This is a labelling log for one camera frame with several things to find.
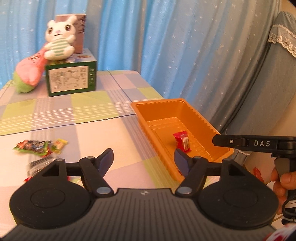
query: plastic bin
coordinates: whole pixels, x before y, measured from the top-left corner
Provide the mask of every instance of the plastic bin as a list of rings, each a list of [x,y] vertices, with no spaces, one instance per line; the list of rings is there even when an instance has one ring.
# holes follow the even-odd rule
[[[221,162],[233,153],[232,148],[212,143],[219,132],[184,99],[133,102],[142,130],[156,150],[170,175],[181,182],[184,177],[174,162],[176,139],[173,133],[186,130],[190,148],[187,155],[202,156],[210,162]]]

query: cardboard box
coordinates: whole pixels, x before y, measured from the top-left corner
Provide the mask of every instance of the cardboard box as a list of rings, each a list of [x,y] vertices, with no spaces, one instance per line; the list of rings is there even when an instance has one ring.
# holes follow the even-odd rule
[[[66,21],[70,15],[76,15],[77,17],[77,20],[74,23],[74,27],[76,29],[76,33],[75,33],[76,40],[71,45],[75,47],[74,54],[82,53],[86,14],[61,14],[56,16],[55,21],[56,22]]]
[[[89,49],[45,66],[49,96],[96,90],[96,59]]]

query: wall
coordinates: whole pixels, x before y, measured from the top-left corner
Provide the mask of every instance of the wall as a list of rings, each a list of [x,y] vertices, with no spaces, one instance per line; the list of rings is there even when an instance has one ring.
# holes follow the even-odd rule
[[[296,8],[288,1],[282,0],[281,11],[286,11],[296,16]],[[282,118],[269,133],[271,136],[296,136],[296,95],[291,100]],[[261,171],[266,183],[270,181],[270,173],[274,168],[274,158],[269,153],[252,153],[245,163],[245,167],[252,172],[254,167]]]

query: table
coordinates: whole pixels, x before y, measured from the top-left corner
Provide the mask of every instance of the table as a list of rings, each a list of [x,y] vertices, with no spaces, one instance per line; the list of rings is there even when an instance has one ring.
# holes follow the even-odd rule
[[[27,177],[26,165],[38,157],[18,154],[25,140],[69,141],[59,156],[66,162],[114,151],[105,180],[124,188],[172,188],[179,185],[159,160],[139,127],[131,102],[162,99],[136,71],[97,72],[96,91],[47,97],[42,80],[30,93],[15,92],[9,81],[0,90],[0,237],[15,226],[9,199]],[[206,185],[219,177],[207,179]]]

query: blue curtain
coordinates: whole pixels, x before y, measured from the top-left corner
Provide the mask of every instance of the blue curtain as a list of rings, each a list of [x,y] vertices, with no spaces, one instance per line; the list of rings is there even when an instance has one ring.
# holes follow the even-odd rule
[[[56,14],[87,13],[99,70],[136,70],[219,130],[260,68],[278,0],[0,0],[1,85],[44,43]],[[228,109],[223,112],[221,106]]]

